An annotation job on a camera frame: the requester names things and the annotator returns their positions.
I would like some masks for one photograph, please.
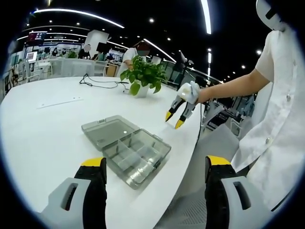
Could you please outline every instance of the white pot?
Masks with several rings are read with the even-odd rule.
[[[137,95],[135,97],[137,98],[145,98],[147,96],[148,93],[148,89],[149,89],[149,85],[142,87],[142,85],[140,86],[139,92],[137,93]]]

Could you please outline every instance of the box lid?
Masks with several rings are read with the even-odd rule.
[[[120,115],[87,123],[81,128],[98,151],[140,129]]]

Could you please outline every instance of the white sleeve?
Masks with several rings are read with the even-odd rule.
[[[126,61],[126,60],[132,60],[133,57],[136,56],[136,52],[135,52],[135,49],[134,48],[130,48],[128,49],[125,53],[124,53],[124,56],[123,56],[123,60],[122,62]]]
[[[267,80],[274,80],[274,62],[271,53],[271,34],[267,35],[264,50],[255,66],[256,70],[262,74]]]

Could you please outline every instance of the white table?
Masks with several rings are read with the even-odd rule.
[[[131,189],[107,168],[108,229],[152,229],[174,197],[190,162],[200,128],[200,107],[178,130],[174,125],[184,107],[171,120],[165,114],[176,91],[162,87],[137,99],[115,89],[79,85],[81,77],[48,79],[12,88],[1,104],[4,160],[11,179],[29,208],[42,211],[48,195],[80,164],[99,157],[81,125],[121,115],[172,146],[167,162],[154,179]],[[113,77],[93,77],[114,81]]]

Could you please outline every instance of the black ceiling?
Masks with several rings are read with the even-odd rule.
[[[112,20],[125,28],[86,15],[42,12],[29,17],[30,25],[25,26],[28,30],[22,32],[20,37],[38,26],[72,26],[74,28],[44,27],[33,30],[81,35],[87,35],[88,30],[105,29],[112,37],[112,42],[123,43],[127,47],[146,38],[173,58],[172,53],[181,50],[186,58],[194,62],[193,67],[204,73],[208,68],[207,49],[211,48],[211,76],[219,80],[231,80],[250,72],[259,57],[256,50],[263,49],[269,32],[257,17],[255,0],[208,0],[208,4],[211,35],[206,34],[201,0],[53,0],[50,8],[85,11]],[[155,22],[149,23],[149,18],[154,18]],[[72,40],[85,39],[65,36]],[[152,55],[159,54],[168,59],[155,48],[151,50]]]

